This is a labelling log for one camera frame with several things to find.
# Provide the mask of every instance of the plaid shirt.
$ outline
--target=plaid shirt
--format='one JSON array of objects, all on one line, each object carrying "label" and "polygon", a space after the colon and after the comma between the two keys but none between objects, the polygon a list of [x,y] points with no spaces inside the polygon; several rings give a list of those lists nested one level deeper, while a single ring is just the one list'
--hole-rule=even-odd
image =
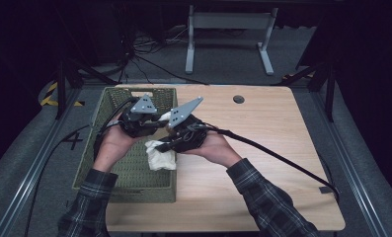
[{"label": "plaid shirt", "polygon": [[248,210],[260,228],[260,236],[319,236],[316,227],[293,206],[291,197],[266,180],[243,159],[227,170]]},{"label": "plaid shirt", "polygon": [[[319,236],[316,227],[294,208],[291,197],[266,180],[248,159],[227,173],[244,197],[260,236]],[[60,218],[57,236],[110,236],[106,208],[117,177],[90,170],[70,210]]]}]

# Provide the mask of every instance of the green basket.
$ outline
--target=green basket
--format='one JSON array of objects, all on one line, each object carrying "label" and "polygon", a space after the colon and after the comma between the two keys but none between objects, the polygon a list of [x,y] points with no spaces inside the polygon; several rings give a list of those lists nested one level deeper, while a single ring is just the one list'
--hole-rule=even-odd
[{"label": "green basket", "polygon": [[[149,95],[160,115],[177,106],[177,94],[174,88],[105,88],[97,105],[93,128],[73,183],[74,190],[79,189],[93,166],[93,144],[100,127],[119,104],[131,96],[143,94]],[[177,171],[151,171],[144,145],[149,139],[159,139],[166,135],[165,129],[158,129],[154,135],[134,144],[126,156],[115,164],[112,172],[118,174],[118,180],[110,198],[111,202],[174,202],[176,200]]]}]

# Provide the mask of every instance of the human hand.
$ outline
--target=human hand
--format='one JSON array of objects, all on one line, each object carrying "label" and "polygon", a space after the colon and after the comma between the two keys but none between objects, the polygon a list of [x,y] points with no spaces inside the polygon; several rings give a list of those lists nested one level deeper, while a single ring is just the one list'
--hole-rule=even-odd
[{"label": "human hand", "polygon": [[124,157],[131,146],[141,138],[142,137],[132,138],[128,136],[121,130],[119,125],[113,125],[107,128],[93,169],[107,173],[110,172],[116,162]]},{"label": "human hand", "polygon": [[223,135],[209,131],[201,147],[188,150],[184,154],[204,157],[206,160],[226,168],[233,166],[242,157],[229,145]]}]

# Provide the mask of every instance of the light wood tabletop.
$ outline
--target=light wood tabletop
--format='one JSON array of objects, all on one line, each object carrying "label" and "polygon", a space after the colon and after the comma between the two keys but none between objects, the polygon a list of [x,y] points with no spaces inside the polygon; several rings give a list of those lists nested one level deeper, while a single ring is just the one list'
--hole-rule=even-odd
[{"label": "light wood tabletop", "polygon": [[[178,104],[202,96],[193,114],[210,124],[260,143],[327,180],[292,92],[286,87],[124,85],[176,88]],[[236,104],[233,97],[245,99]],[[333,194],[323,185],[248,144],[226,138],[234,149],[275,185],[285,190],[294,206],[319,230],[342,230],[345,222]],[[177,201],[174,203],[110,203],[110,231],[214,232],[257,231],[242,196],[226,169],[201,157],[178,154]]]}]

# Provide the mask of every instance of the person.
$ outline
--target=person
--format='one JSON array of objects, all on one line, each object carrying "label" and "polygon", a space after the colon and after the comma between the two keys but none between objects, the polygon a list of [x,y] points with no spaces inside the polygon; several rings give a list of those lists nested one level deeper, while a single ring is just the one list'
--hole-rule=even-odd
[{"label": "person", "polygon": [[[106,208],[118,177],[111,170],[138,140],[126,135],[118,125],[108,128],[93,168],[72,206],[58,222],[57,236],[110,236]],[[319,236],[316,227],[295,209],[291,197],[235,152],[223,135],[209,131],[200,148],[185,153],[227,168],[259,227],[260,236]]]}]

